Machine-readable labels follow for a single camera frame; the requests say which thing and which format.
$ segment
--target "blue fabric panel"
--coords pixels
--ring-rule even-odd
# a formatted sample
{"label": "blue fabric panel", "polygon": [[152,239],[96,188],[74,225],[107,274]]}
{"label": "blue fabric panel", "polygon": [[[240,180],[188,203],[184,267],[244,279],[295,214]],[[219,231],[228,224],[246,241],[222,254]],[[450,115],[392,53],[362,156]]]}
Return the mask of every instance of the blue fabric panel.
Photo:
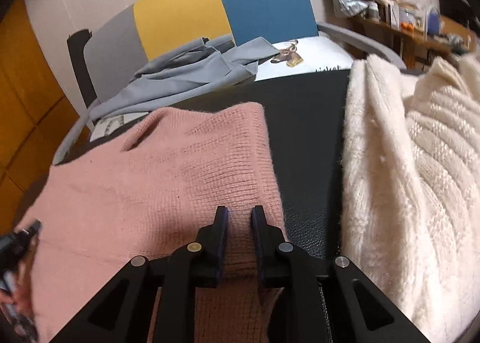
{"label": "blue fabric panel", "polygon": [[271,44],[318,35],[310,0],[222,0],[237,45],[256,37]]}

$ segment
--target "wooden cabinet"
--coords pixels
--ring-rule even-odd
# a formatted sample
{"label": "wooden cabinet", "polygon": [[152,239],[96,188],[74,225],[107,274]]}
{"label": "wooden cabinet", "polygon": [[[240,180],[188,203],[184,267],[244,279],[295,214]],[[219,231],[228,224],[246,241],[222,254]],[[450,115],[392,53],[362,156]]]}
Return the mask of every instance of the wooden cabinet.
{"label": "wooden cabinet", "polygon": [[24,1],[15,0],[0,22],[0,234],[11,229],[23,193],[49,170],[77,118],[42,54]]}

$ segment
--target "black device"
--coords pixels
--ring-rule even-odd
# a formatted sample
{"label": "black device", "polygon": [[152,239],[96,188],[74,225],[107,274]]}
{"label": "black device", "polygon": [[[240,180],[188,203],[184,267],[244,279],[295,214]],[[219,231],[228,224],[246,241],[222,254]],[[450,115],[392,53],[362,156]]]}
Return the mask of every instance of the black device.
{"label": "black device", "polygon": [[[20,232],[11,232],[0,237],[0,289],[9,295],[15,291],[14,273],[18,270],[18,263],[28,253],[30,242],[39,233],[40,229],[40,221],[35,220],[27,229],[20,230]],[[17,332],[17,341],[22,343],[38,341],[37,328],[32,320],[18,314],[13,305],[6,304],[5,309],[10,319],[11,328]]]}
{"label": "black device", "polygon": [[[52,343],[146,341],[160,287],[153,342],[193,343],[195,288],[220,282],[228,215],[219,206],[213,224],[169,257],[131,259]],[[251,228],[259,285],[284,288],[270,343],[428,343],[348,258],[318,259],[285,241],[262,206],[252,209]]]}

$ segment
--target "deer head embroidery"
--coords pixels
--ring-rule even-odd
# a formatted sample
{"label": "deer head embroidery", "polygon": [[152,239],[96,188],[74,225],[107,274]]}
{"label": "deer head embroidery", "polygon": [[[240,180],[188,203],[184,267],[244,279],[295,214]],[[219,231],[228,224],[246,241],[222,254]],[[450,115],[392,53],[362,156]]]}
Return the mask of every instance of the deer head embroidery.
{"label": "deer head embroidery", "polygon": [[293,68],[303,62],[303,58],[297,53],[297,40],[287,41],[287,43],[290,44],[290,46],[286,49],[281,49],[280,53],[273,57],[270,62],[278,64],[279,62],[286,61],[286,66]]}

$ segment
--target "white knit sweater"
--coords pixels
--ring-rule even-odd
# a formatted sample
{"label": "white knit sweater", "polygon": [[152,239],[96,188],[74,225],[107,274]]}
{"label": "white knit sweater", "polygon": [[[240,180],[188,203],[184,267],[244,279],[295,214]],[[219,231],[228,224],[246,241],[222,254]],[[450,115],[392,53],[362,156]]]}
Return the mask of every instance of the white knit sweater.
{"label": "white knit sweater", "polygon": [[356,61],[345,118],[342,251],[433,343],[480,310],[480,63],[420,77]]}

